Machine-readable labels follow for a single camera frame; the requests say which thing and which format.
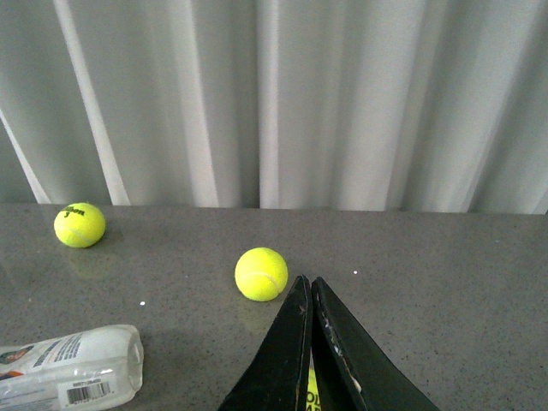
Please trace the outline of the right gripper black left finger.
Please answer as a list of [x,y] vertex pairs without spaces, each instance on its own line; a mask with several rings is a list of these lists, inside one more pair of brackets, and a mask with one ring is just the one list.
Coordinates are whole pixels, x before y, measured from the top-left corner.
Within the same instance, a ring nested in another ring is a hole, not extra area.
[[313,333],[309,280],[298,276],[221,410],[304,410]]

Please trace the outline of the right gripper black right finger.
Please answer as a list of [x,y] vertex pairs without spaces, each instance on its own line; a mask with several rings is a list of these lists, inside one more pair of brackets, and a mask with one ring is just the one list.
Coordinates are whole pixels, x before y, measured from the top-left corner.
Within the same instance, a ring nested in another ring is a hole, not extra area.
[[328,283],[312,284],[312,354],[323,410],[436,410]]

